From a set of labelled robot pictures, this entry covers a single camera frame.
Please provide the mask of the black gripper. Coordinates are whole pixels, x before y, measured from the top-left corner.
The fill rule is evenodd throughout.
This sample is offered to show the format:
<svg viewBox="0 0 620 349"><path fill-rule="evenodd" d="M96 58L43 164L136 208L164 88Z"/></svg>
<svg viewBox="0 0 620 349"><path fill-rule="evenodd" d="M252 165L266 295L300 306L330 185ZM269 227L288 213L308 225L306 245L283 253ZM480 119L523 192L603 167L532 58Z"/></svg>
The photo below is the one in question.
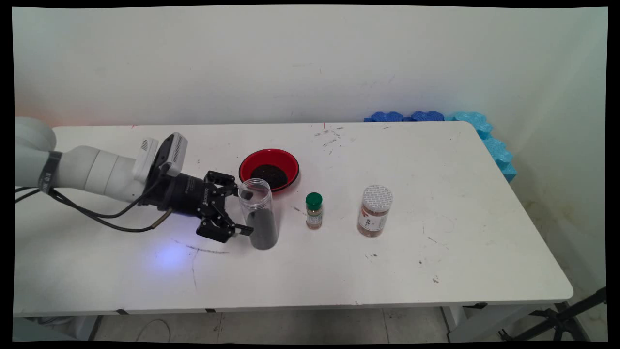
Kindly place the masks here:
<svg viewBox="0 0 620 349"><path fill-rule="evenodd" d="M177 176L158 174L148 179L149 192L142 199L144 206L188 217L199 217L196 234L219 243L227 243L239 234L251 236L254 228L235 223L224 204L213 204L220 197L235 196L250 200L254 193L239 189L235 177L226 173L208 172L203 179L180 173Z"/></svg>

